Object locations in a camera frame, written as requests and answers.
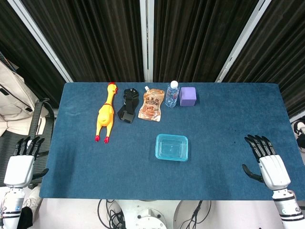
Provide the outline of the yellow rubber chicken toy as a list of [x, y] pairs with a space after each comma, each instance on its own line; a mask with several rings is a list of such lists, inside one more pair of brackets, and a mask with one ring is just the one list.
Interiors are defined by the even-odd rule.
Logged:
[[97, 122], [96, 122], [96, 135], [95, 141], [100, 141], [100, 131], [103, 127], [106, 127], [106, 137], [104, 143], [107, 144], [110, 139], [110, 134], [113, 126], [114, 109], [112, 106], [114, 95], [117, 94], [118, 88], [114, 82], [111, 82], [107, 86], [107, 99], [104, 105], [99, 109]]

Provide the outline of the black and white sneaker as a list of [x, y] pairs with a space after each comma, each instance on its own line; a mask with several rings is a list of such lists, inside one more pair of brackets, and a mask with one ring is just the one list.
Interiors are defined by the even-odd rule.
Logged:
[[291, 127], [300, 151], [305, 153], [305, 120], [296, 120]]

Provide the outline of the black office chair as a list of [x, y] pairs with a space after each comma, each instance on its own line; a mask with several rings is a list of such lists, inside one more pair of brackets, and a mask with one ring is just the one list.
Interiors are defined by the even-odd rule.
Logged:
[[[54, 126], [54, 112], [48, 99], [38, 101], [34, 109], [34, 124], [30, 125], [29, 135], [31, 139], [39, 137], [44, 139], [42, 142], [37, 160], [34, 163], [33, 172], [37, 174], [46, 167], [47, 157], [51, 144], [51, 137]], [[26, 138], [25, 135], [19, 135], [10, 131], [5, 131], [0, 137], [0, 187], [4, 187], [4, 178], [9, 158], [13, 156], [13, 151], [18, 140]]]

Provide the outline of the black pleated curtain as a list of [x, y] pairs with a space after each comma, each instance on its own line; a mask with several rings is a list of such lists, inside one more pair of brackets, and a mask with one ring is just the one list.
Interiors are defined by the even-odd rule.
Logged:
[[[155, 0], [153, 81], [213, 83], [259, 0]], [[21, 0], [75, 82], [143, 82], [139, 0]], [[0, 52], [58, 107], [64, 78], [7, 0]], [[272, 0], [225, 83], [276, 83], [288, 115], [305, 110], [305, 0]]]

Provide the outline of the blue table mat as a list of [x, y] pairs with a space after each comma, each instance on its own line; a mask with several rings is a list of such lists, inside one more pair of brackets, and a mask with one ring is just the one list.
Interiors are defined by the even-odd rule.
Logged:
[[[64, 86], [43, 178], [44, 198], [270, 200], [249, 178], [259, 166], [245, 137], [267, 137], [285, 164], [289, 188], [305, 200], [305, 165], [274, 83], [193, 83], [192, 107], [161, 107], [159, 122], [114, 119], [107, 144], [95, 141], [106, 83]], [[155, 157], [159, 134], [188, 138], [186, 162]]]

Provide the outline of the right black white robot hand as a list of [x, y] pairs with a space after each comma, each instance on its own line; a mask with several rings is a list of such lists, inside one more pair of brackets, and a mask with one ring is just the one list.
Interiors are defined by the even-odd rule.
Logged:
[[243, 164], [242, 168], [246, 175], [264, 183], [272, 191], [286, 189], [291, 180], [282, 158], [276, 154], [271, 141], [265, 136], [258, 135], [247, 135], [244, 139], [251, 147], [261, 172], [260, 175], [254, 174]]

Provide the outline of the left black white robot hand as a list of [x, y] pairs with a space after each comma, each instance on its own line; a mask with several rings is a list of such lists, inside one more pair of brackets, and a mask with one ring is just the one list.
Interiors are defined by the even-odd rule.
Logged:
[[17, 142], [13, 155], [10, 157], [4, 177], [4, 184], [9, 188], [27, 187], [33, 180], [45, 176], [49, 169], [45, 168], [39, 173], [34, 173], [34, 163], [38, 157], [44, 138], [29, 136]]

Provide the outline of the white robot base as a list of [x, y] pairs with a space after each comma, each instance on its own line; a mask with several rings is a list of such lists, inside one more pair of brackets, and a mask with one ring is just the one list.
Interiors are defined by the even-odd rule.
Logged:
[[179, 200], [116, 200], [126, 229], [174, 229]]

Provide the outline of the beige fabric bag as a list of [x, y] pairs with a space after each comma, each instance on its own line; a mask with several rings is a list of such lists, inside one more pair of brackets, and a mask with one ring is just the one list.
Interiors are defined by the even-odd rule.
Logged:
[[0, 136], [27, 135], [37, 101], [24, 79], [0, 61]]

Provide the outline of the white frame pole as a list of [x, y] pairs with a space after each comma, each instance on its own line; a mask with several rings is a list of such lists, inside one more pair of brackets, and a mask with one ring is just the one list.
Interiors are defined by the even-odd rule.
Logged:
[[143, 75], [146, 82], [153, 82], [154, 54], [154, 0], [139, 0], [142, 35]]
[[229, 70], [233, 66], [236, 59], [238, 58], [240, 52], [247, 43], [248, 39], [250, 38], [251, 34], [253, 33], [254, 29], [258, 25], [258, 22], [264, 15], [265, 11], [267, 10], [271, 2], [272, 0], [258, 1], [250, 18], [248, 19], [241, 34], [239, 35], [235, 45], [233, 46], [228, 58], [226, 59], [223, 67], [221, 68], [215, 80], [216, 83], [221, 83], [224, 80], [225, 76], [228, 74]]
[[18, 17], [21, 19], [23, 24], [26, 26], [26, 28], [29, 30], [31, 35], [34, 37], [35, 41], [38, 43], [38, 45], [42, 48], [44, 53], [47, 55], [49, 60], [52, 62], [54, 67], [57, 69], [59, 74], [62, 76], [62, 78], [67, 83], [72, 83], [73, 79], [69, 75], [66, 68], [63, 66], [62, 62], [60, 61], [59, 57], [41, 32], [40, 28], [34, 21], [34, 19], [31, 17], [30, 13], [27, 11], [26, 7], [22, 3], [21, 0], [7, 0], [7, 2], [10, 4], [10, 6], [13, 8], [13, 10], [16, 12]]

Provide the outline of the purple foam cube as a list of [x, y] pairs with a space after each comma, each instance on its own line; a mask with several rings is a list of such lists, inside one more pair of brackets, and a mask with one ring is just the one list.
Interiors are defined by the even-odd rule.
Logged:
[[194, 106], [197, 100], [194, 87], [182, 87], [180, 89], [180, 106]]

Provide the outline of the clear plastic water bottle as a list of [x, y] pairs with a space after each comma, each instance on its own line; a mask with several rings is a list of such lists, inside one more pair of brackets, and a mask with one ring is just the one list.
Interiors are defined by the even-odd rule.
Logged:
[[169, 108], [173, 108], [176, 106], [176, 102], [178, 99], [179, 95], [179, 84], [177, 81], [171, 81], [170, 84], [167, 87], [167, 92], [166, 92], [166, 98], [165, 98], [165, 104]]

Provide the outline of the brown spout drink pouch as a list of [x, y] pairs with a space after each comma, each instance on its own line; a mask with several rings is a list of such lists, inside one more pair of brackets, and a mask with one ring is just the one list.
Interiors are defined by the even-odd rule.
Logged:
[[143, 105], [139, 110], [138, 117], [147, 121], [159, 122], [161, 119], [161, 104], [165, 92], [160, 89], [150, 89], [145, 86], [146, 92], [143, 95]]

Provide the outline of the clear blue plastic container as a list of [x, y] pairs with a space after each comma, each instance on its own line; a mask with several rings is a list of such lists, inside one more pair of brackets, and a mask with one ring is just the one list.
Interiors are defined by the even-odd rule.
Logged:
[[155, 157], [160, 160], [186, 162], [188, 160], [188, 138], [183, 135], [157, 135]]

